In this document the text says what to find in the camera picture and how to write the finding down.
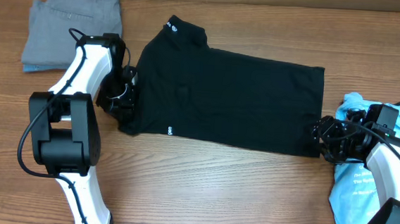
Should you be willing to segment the folded light blue garment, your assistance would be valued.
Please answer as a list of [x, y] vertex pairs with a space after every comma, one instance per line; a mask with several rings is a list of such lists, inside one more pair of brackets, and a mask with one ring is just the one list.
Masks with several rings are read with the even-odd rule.
[[41, 71], [48, 70], [63, 70], [68, 69], [67, 66], [46, 66], [46, 65], [35, 65], [35, 64], [23, 64], [23, 72], [24, 73], [37, 73]]

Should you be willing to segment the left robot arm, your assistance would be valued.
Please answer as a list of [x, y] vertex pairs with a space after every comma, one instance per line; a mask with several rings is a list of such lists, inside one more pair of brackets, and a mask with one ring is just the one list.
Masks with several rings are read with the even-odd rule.
[[40, 176], [23, 162], [23, 145], [31, 136], [34, 159], [46, 168], [42, 177], [61, 186], [74, 224], [114, 224], [96, 176], [101, 138], [94, 108], [119, 122], [131, 120], [137, 71], [123, 64], [130, 51], [116, 33], [88, 36], [75, 28], [69, 33], [75, 58], [55, 85], [30, 96], [30, 122], [18, 143], [18, 163], [31, 176]]

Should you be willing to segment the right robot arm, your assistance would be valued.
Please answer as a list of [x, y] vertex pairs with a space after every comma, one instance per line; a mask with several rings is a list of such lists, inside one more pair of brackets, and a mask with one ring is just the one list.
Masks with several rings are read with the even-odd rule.
[[345, 120], [322, 117], [312, 135], [329, 163], [362, 162], [371, 172], [380, 209], [368, 224], [400, 224], [400, 139], [394, 126], [399, 112], [386, 104], [350, 112]]

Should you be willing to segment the folded grey shorts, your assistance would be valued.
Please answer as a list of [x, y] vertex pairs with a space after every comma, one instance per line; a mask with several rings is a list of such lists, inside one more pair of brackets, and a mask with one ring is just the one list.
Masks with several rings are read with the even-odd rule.
[[22, 64], [67, 66], [75, 57], [75, 28], [88, 36], [123, 33], [120, 0], [34, 0]]

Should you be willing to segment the light blue t-shirt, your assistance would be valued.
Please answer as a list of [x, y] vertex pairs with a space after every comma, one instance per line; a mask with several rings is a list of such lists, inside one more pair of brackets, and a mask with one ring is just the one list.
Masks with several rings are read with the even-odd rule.
[[[394, 131], [400, 138], [400, 102], [392, 107], [399, 111]], [[336, 224], [368, 224], [380, 208], [372, 173], [362, 163], [341, 164], [334, 179], [329, 200]]]

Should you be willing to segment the black t-shirt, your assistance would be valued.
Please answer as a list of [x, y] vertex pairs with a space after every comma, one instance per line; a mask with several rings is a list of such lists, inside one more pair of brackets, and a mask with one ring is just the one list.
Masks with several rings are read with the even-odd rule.
[[203, 28], [172, 16], [144, 47], [135, 114], [119, 129], [318, 157], [324, 69], [210, 48]]

